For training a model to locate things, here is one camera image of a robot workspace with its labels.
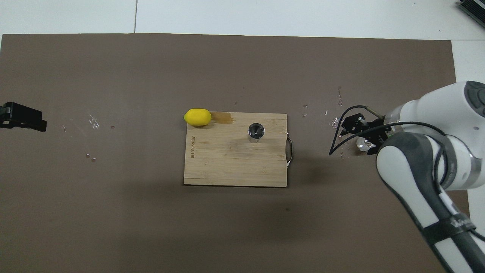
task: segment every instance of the yellow lemon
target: yellow lemon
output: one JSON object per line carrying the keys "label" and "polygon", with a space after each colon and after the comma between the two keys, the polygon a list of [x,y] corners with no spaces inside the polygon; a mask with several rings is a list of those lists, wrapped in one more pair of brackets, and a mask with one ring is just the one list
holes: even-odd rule
{"label": "yellow lemon", "polygon": [[204,126],[209,124],[211,115],[206,109],[190,109],[185,113],[183,119],[192,126]]}

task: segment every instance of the metal handle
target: metal handle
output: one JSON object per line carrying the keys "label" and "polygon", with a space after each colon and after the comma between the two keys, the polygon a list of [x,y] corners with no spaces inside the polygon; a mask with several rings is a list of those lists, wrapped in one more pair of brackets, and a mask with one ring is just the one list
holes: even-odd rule
{"label": "metal handle", "polygon": [[290,138],[290,134],[286,132],[286,142],[290,143],[290,159],[286,158],[286,168],[290,166],[291,160],[293,159],[293,141]]}

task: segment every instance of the metal cup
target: metal cup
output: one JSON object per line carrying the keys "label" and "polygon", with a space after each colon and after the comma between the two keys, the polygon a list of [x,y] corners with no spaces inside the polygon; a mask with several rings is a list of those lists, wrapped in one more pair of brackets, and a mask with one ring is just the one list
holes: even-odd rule
{"label": "metal cup", "polygon": [[264,135],[264,127],[259,123],[253,123],[247,129],[247,132],[250,136],[249,139],[252,140],[252,142],[258,142]]}

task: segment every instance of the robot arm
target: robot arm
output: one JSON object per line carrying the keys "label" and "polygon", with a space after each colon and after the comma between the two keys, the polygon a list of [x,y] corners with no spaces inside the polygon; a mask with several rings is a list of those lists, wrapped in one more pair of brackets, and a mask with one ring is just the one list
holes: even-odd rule
{"label": "robot arm", "polygon": [[[443,143],[448,164],[454,168],[457,161],[453,151],[464,148],[462,143],[456,141],[453,145],[446,137],[435,140],[422,134],[401,132],[382,145],[377,155],[377,170],[447,271],[485,272],[485,243],[471,233],[474,225],[453,204],[433,174],[440,147],[438,141]],[[442,160],[441,165],[438,176],[443,175]],[[456,171],[450,170],[445,180],[453,180],[455,175]]]}
{"label": "robot arm", "polygon": [[[485,183],[485,85],[456,83],[376,116],[343,120],[341,135],[354,134],[344,142],[361,136],[376,146],[368,154],[379,175],[447,271],[485,272],[484,237],[444,191]],[[334,143],[330,154],[343,144]]]}

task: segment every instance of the brown mat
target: brown mat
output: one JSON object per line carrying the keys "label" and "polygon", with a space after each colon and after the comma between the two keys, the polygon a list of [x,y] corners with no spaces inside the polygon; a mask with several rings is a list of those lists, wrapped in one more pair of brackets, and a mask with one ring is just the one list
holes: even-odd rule
{"label": "brown mat", "polygon": [[[4,35],[0,77],[48,122],[0,130],[1,272],[444,271],[375,156],[327,154],[346,107],[455,82],[450,41]],[[288,188],[184,186],[195,107],[287,113]]]}

